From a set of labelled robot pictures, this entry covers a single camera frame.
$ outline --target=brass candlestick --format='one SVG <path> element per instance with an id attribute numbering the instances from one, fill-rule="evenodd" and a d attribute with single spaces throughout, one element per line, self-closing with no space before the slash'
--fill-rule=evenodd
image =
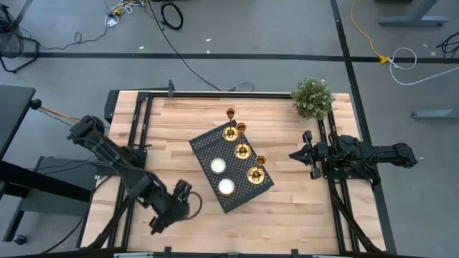
<path id="1" fill-rule="evenodd" d="M 247 172 L 247 179 L 250 183 L 259 184 L 265 180 L 265 171 L 262 169 L 265 163 L 266 158 L 264 156 L 257 156 L 257 166 Z"/>
<path id="2" fill-rule="evenodd" d="M 236 128 L 232 127 L 232 118 L 235 116 L 236 111 L 232 108 L 227 109 L 227 116 L 229 118 L 229 127 L 223 129 L 223 138 L 229 142 L 237 140 L 239 133 Z"/>
<path id="3" fill-rule="evenodd" d="M 244 144 L 244 132 L 245 132 L 246 127 L 247 126 L 244 123 L 238 123 L 236 125 L 236 130 L 241 137 L 241 143 L 236 145 L 235 155 L 237 158 L 242 159 L 242 160 L 249 158 L 250 154 L 252 153 L 252 150 L 250 149 L 249 145 Z"/>

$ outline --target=wooden tabletop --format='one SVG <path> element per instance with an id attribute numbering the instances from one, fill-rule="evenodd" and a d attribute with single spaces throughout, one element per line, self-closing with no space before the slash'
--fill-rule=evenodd
<path id="1" fill-rule="evenodd" d="M 118 96 L 109 138 L 127 145 L 136 91 Z M 333 104 L 339 134 L 358 136 L 354 111 L 348 94 L 336 94 Z M 234 108 L 235 119 L 247 125 L 245 136 L 258 155 L 267 158 L 265 168 L 274 186 L 265 193 L 225 214 L 207 181 L 189 140 L 228 121 L 225 110 Z M 327 133 L 330 133 L 326 122 Z M 303 146 L 302 134 L 313 132 L 319 141 L 316 120 L 300 117 L 287 99 L 155 97 L 148 125 L 148 157 L 145 169 L 155 173 L 173 191 L 182 178 L 204 199 L 201 213 L 190 221 L 180 221 L 163 234 L 150 235 L 152 208 L 136 204 L 129 251 L 289 254 L 338 254 L 328 184 L 324 178 L 312 181 L 310 166 L 291 160 L 289 153 Z M 137 128 L 136 143 L 141 134 Z M 93 196 L 82 246 L 91 243 L 113 215 L 119 178 L 111 178 Z M 372 188 L 365 180 L 349 180 L 354 217 L 380 249 L 384 240 Z M 191 214 L 198 207 L 190 197 Z M 347 223 L 343 230 L 350 249 Z M 119 246 L 124 218 L 120 220 L 116 243 Z"/>

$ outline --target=potted plant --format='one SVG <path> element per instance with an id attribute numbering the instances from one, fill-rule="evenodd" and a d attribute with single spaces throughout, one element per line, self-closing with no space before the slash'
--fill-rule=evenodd
<path id="1" fill-rule="evenodd" d="M 333 110 L 331 104 L 335 100 L 325 80 L 314 77 L 299 82 L 297 90 L 292 92 L 292 98 L 298 114 L 307 119 L 323 119 Z"/>

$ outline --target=round white candle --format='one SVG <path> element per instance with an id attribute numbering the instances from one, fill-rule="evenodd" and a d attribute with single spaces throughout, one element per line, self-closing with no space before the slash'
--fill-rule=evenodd
<path id="1" fill-rule="evenodd" d="M 218 191 L 223 196 L 230 196 L 235 191 L 235 183 L 228 178 L 222 179 L 218 184 Z"/>
<path id="2" fill-rule="evenodd" d="M 215 174 L 221 174 L 226 169 L 227 164 L 224 162 L 223 158 L 214 158 L 214 160 L 210 163 L 210 169 Z"/>

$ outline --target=black perforated tray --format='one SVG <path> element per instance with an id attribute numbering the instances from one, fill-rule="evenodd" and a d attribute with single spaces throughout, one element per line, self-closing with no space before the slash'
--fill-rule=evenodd
<path id="1" fill-rule="evenodd" d="M 236 124 L 236 121 L 233 120 L 232 126 L 236 126 Z M 235 146 L 241 143 L 241 138 L 238 138 L 232 143 L 227 142 L 222 137 L 222 134 L 223 129 L 228 126 L 230 126 L 230 122 L 189 141 L 225 213 L 243 205 L 245 202 L 267 191 L 271 186 L 274 186 L 273 180 L 264 167 L 262 169 L 265 171 L 265 180 L 262 183 L 255 185 L 248 181 L 247 172 L 250 168 L 257 166 L 255 161 L 257 154 L 244 136 L 244 144 L 248 144 L 252 148 L 252 153 L 244 161 L 236 158 Z M 226 162 L 226 171 L 222 175 L 212 173 L 210 163 L 214 158 L 223 158 Z M 229 178 L 235 183 L 235 192 L 231 196 L 222 196 L 218 192 L 218 183 L 223 178 Z"/>

